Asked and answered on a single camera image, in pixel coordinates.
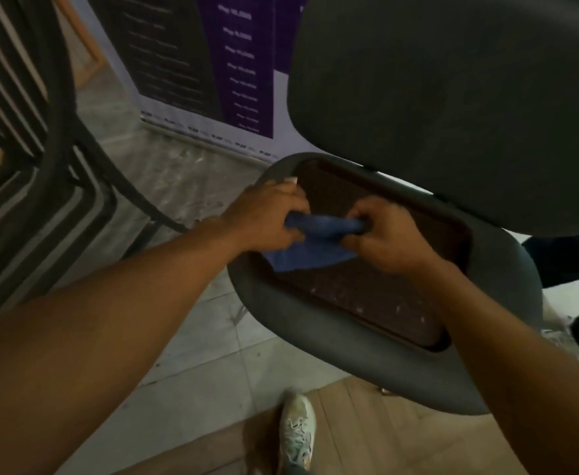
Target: wooden floor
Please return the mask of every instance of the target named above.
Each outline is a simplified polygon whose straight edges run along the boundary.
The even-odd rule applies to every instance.
[[[314,475],[524,475],[494,418],[449,415],[349,377],[308,394],[317,417]],[[270,410],[146,460],[118,475],[276,473]]]

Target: hand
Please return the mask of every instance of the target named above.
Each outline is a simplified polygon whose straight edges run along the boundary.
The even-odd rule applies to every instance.
[[[438,257],[404,207],[370,196],[358,200],[347,217],[366,217],[373,228],[346,236],[341,245],[382,271],[408,274]]]
[[[295,178],[247,188],[221,218],[243,251],[271,251],[305,239],[298,229],[285,228],[285,217],[291,211],[309,213],[309,202]]]

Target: person's left hand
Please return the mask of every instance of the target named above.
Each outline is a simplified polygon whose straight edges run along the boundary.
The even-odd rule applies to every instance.
[[[272,251],[305,238],[298,229],[285,228],[291,211],[309,213],[309,202],[295,178],[247,188],[220,218],[244,251]]]

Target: blue cloth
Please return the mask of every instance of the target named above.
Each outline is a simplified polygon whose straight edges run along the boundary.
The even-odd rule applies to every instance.
[[[274,271],[308,270],[346,262],[356,254],[342,248],[340,240],[350,233],[365,231],[362,220],[305,215],[297,211],[287,215],[285,226],[302,231],[305,241],[295,242],[285,250],[263,253]]]

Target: padded chair seat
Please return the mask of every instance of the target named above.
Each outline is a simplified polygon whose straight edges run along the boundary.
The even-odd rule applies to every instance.
[[[266,170],[257,184],[282,180],[299,164],[312,159],[326,159],[413,198],[421,206],[462,220],[473,238],[468,278],[529,326],[538,329],[542,325],[541,285],[536,268],[514,237],[499,227],[431,194],[327,154],[287,157]],[[439,353],[412,348],[362,325],[345,311],[283,290],[263,276],[256,257],[244,254],[229,265],[228,271],[245,307],[272,332],[352,375],[427,407],[464,415],[488,413],[453,344]]]

